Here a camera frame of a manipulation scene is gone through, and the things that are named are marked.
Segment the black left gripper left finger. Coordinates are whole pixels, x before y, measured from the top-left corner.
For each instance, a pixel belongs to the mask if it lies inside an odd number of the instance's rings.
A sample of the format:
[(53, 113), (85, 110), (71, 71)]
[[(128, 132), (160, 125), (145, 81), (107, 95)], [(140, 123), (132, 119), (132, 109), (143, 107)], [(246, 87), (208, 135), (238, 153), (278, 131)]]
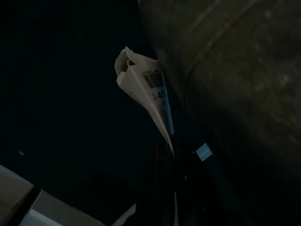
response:
[(164, 139), (155, 144), (138, 195), (139, 226), (173, 226), (174, 158)]

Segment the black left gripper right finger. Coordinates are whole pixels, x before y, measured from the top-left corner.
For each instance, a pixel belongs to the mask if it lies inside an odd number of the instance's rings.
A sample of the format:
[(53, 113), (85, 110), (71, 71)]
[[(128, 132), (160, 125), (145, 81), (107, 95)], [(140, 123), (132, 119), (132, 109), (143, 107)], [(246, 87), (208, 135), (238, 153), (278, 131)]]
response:
[(175, 184), (179, 225), (226, 226), (216, 185), (185, 138), (174, 136)]

